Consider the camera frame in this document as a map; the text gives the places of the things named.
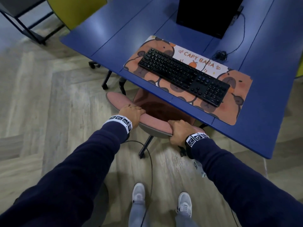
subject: dark blue sweatshirt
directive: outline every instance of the dark blue sweatshirt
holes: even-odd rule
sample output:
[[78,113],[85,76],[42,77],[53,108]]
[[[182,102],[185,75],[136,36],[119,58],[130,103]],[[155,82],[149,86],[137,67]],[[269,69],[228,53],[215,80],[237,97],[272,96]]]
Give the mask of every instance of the dark blue sweatshirt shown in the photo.
[[[0,216],[0,227],[80,227],[93,210],[120,144],[127,138],[118,122],[108,122],[37,185],[23,192]],[[213,140],[202,139],[192,154],[214,182],[243,227],[303,226],[303,205]]]

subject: pink chair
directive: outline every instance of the pink chair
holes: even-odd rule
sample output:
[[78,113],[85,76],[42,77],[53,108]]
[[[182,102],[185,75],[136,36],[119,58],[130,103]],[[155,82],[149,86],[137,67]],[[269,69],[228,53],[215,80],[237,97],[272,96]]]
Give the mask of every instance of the pink chair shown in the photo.
[[[118,92],[108,92],[106,98],[118,111],[127,104],[136,105],[146,110],[146,114],[141,115],[139,126],[150,136],[139,153],[140,158],[144,157],[144,152],[153,137],[168,139],[172,136],[172,128],[167,122],[168,120],[182,119],[190,125],[195,122],[194,118],[141,88],[136,93],[133,102]],[[197,132],[203,132],[201,128],[193,127]]]

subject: blue table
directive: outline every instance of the blue table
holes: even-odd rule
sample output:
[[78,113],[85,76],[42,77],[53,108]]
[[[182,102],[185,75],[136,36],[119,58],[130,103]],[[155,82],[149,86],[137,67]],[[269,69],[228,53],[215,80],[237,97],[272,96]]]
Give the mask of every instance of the blue table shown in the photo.
[[[303,50],[303,0],[244,0],[245,39],[225,63],[253,83],[234,126],[123,69],[150,35],[205,57],[242,41],[240,16],[223,39],[176,24],[179,0],[114,0],[62,38],[62,43],[270,159]],[[211,18],[196,19],[210,23]]]

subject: person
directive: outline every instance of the person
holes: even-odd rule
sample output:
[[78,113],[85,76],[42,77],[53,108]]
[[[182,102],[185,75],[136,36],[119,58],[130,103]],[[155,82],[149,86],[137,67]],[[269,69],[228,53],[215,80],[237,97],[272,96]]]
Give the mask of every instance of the person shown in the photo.
[[[93,211],[96,197],[120,144],[138,126],[145,113],[127,105],[100,130],[78,146],[62,163],[24,191],[0,216],[0,226],[82,226]],[[246,226],[302,226],[303,205],[249,168],[230,152],[184,121],[169,121],[170,142],[186,145],[187,155],[199,161],[231,209]],[[140,227],[145,213],[145,189],[134,186],[129,227]],[[191,219],[191,199],[185,192],[178,200],[177,227],[197,226]],[[149,226],[146,215],[143,226]]]

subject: black computer monitor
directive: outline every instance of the black computer monitor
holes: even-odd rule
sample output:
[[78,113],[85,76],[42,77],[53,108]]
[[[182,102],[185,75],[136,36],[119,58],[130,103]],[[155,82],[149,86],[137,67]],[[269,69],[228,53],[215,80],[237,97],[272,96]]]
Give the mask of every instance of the black computer monitor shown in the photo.
[[180,0],[177,24],[222,38],[243,0]]

